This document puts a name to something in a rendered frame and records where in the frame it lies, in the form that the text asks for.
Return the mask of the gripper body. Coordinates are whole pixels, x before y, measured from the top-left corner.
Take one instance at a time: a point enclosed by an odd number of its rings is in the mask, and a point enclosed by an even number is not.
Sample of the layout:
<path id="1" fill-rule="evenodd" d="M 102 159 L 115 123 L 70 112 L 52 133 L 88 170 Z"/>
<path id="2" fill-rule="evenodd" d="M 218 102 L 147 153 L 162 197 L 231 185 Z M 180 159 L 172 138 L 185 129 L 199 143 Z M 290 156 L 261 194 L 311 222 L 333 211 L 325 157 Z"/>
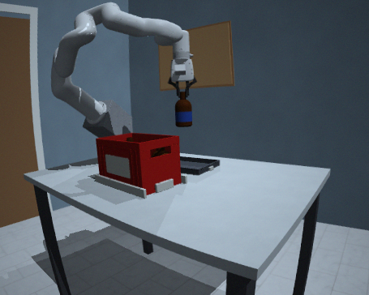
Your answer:
<path id="1" fill-rule="evenodd" d="M 180 64 L 180 63 L 185 63 L 186 75 L 175 75 L 174 64 Z M 186 81 L 189 81 L 189 80 L 192 81 L 194 79 L 194 72 L 193 72 L 193 66 L 192 66 L 191 59 L 190 58 L 174 58 L 171 61 L 170 76 L 171 76 L 172 82 L 176 82 L 176 81 L 186 82 Z M 173 80 L 175 80 L 175 81 L 173 81 Z M 179 80 L 185 80 L 185 81 L 179 81 Z"/>

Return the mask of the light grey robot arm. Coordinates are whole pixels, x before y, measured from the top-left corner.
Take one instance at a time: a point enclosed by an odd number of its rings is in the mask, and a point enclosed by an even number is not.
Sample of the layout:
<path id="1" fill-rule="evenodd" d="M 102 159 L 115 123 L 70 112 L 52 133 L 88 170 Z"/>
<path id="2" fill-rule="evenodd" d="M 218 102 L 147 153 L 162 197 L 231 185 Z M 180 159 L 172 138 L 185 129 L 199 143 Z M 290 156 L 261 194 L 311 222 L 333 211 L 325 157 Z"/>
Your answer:
<path id="1" fill-rule="evenodd" d="M 83 114 L 90 124 L 98 123 L 105 116 L 106 105 L 101 101 L 97 104 L 82 88 L 75 86 L 71 82 L 71 74 L 75 69 L 79 48 L 94 40 L 97 34 L 96 25 L 101 23 L 109 30 L 130 36 L 154 36 L 158 45 L 173 46 L 173 59 L 193 58 L 193 54 L 190 54 L 189 33 L 177 24 L 163 19 L 141 18 L 128 14 L 120 11 L 118 5 L 113 2 L 81 12 L 75 18 L 75 30 L 62 37 L 54 52 L 51 89 L 56 98 Z"/>

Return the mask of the red plastic crate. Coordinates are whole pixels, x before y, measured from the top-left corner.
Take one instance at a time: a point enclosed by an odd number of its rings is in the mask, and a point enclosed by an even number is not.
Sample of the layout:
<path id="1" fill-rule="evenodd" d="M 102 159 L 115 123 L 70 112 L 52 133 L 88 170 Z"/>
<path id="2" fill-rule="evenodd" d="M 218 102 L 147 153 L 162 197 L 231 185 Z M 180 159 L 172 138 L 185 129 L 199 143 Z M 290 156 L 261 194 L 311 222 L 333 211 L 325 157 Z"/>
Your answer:
<path id="1" fill-rule="evenodd" d="M 134 142 L 127 142 L 128 137 Z M 151 158 L 157 148 L 163 147 L 169 154 Z M 103 137 L 97 145 L 97 159 L 101 176 L 144 188 L 147 195 L 156 192 L 155 184 L 159 182 L 173 179 L 174 186 L 182 183 L 177 135 L 129 133 Z"/>

